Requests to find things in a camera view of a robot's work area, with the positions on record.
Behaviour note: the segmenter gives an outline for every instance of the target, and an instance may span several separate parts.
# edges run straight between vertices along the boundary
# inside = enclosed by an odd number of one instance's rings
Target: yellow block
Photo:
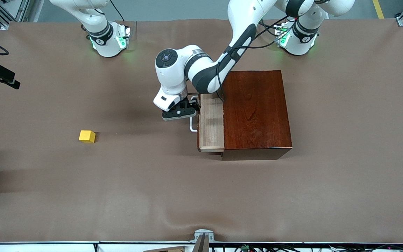
[[[79,140],[87,144],[94,144],[96,140],[96,133],[93,131],[80,131]]]

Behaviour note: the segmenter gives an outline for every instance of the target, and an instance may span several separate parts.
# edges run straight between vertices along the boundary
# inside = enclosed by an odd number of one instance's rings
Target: table surface
[[[0,84],[0,241],[185,240],[208,228],[226,241],[403,243],[395,20],[326,20],[305,56],[247,51],[234,70],[282,70],[293,150],[276,161],[199,153],[189,120],[163,121],[152,102],[157,53],[196,43],[216,58],[228,21],[133,30],[115,58],[78,23],[1,32],[0,64],[21,89]],[[79,142],[80,130],[97,142]]]

